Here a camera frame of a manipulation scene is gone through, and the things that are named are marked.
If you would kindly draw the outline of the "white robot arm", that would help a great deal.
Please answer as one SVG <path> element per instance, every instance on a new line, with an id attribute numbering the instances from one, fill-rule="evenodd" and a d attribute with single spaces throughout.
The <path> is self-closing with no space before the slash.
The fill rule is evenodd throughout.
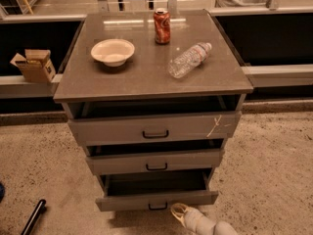
<path id="1" fill-rule="evenodd" d="M 182 203 L 171 208 L 173 216 L 189 231 L 196 235 L 239 235 L 234 227 L 226 221 L 214 221 L 198 209 Z"/>

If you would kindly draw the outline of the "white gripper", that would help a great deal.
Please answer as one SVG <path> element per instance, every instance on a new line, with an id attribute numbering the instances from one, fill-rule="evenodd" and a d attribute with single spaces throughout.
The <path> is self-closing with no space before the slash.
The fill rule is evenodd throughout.
<path id="1" fill-rule="evenodd" d="M 206 217 L 195 208 L 182 203 L 173 204 L 172 215 L 189 231 L 196 235 L 213 235 L 216 222 Z"/>

